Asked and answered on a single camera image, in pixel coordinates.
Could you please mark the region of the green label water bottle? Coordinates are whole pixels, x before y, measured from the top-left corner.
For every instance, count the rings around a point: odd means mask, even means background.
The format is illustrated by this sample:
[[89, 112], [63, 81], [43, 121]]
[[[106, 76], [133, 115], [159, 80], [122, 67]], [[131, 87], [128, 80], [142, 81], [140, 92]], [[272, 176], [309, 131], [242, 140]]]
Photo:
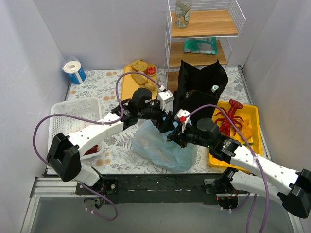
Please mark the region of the green label water bottle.
[[218, 85], [213, 85], [211, 88], [212, 93], [215, 93], [219, 89]]

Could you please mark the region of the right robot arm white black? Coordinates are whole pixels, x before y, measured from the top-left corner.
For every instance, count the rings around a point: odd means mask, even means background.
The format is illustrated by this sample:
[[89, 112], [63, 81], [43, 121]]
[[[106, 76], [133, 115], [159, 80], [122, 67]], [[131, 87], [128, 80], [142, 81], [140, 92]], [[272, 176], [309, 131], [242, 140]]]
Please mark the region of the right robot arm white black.
[[296, 171], [278, 165], [220, 133], [210, 118], [203, 118], [194, 127], [190, 123], [179, 125], [167, 138], [181, 147], [188, 143], [209, 149], [210, 154], [230, 165], [241, 167], [249, 175], [231, 168], [225, 170], [226, 188], [247, 191], [281, 204], [286, 211], [306, 219], [311, 211], [311, 172]]

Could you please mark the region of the light blue plastic bag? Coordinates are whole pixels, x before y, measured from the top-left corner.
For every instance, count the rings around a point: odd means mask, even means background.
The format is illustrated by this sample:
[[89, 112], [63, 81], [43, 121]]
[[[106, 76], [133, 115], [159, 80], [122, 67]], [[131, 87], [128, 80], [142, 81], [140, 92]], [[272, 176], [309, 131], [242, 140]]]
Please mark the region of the light blue plastic bag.
[[153, 123], [147, 120], [137, 129], [132, 149], [169, 172], [188, 171], [195, 164], [198, 148], [193, 144], [187, 144], [182, 148], [173, 141], [167, 141], [170, 133], [171, 131], [160, 133]]

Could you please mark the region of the black fabric grocery bag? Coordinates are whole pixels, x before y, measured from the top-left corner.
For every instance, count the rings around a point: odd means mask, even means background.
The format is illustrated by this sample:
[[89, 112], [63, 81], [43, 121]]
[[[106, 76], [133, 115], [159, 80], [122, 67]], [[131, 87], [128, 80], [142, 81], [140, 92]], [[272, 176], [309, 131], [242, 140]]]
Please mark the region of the black fabric grocery bag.
[[[219, 61], [202, 69], [181, 61], [178, 88], [173, 93], [173, 113], [177, 114], [180, 109], [191, 113], [206, 104], [217, 105], [227, 83], [228, 76]], [[211, 91], [213, 85], [219, 86], [215, 93]], [[189, 90], [195, 90], [195, 92], [185, 98], [186, 92]]]

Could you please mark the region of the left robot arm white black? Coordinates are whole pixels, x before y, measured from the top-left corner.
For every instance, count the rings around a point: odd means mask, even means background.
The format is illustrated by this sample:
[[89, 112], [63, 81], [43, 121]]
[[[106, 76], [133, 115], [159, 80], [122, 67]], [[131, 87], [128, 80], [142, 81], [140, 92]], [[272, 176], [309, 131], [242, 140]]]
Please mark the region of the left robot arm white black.
[[152, 98], [150, 90], [139, 88], [132, 98], [123, 100], [121, 105], [114, 108], [104, 118], [80, 131], [54, 136], [50, 146], [47, 161], [64, 182], [72, 180], [93, 186], [101, 179], [99, 172], [82, 164], [82, 156], [93, 146], [106, 138], [120, 133], [137, 123], [139, 119], [149, 119], [156, 127], [167, 125], [174, 129], [170, 120], [164, 121], [165, 106], [173, 101], [169, 90], [158, 93]]

